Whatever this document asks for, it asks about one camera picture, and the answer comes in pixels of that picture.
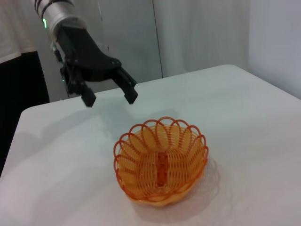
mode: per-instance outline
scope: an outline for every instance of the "orange basket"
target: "orange basket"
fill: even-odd
[[[170,117],[147,120],[115,144],[116,178],[130,200],[164,206],[183,198],[199,181],[208,151],[196,126]]]

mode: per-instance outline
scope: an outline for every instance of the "robotic arm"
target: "robotic arm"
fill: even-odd
[[[87,107],[92,107],[96,96],[85,81],[113,81],[123,90],[125,98],[132,104],[138,97],[134,87],[137,82],[122,68],[119,60],[101,52],[86,25],[74,13],[71,0],[31,0],[44,23],[58,62],[63,64],[61,74],[67,92],[81,95]],[[59,45],[65,54],[63,61]]]

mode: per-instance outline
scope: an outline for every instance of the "woven basket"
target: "woven basket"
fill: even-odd
[[[132,201],[164,206],[180,200],[198,182],[208,151],[196,126],[170,117],[148,120],[115,144],[116,178]]]

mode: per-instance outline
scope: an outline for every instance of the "white tabletop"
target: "white tabletop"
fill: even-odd
[[[231,65],[22,113],[0,179],[2,226],[301,225],[301,101]],[[210,161],[180,203],[138,206],[119,188],[113,146],[147,119],[198,126]]]

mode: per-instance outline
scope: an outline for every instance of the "person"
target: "person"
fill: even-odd
[[[22,111],[49,103],[28,27],[17,0],[0,1],[0,175]]]

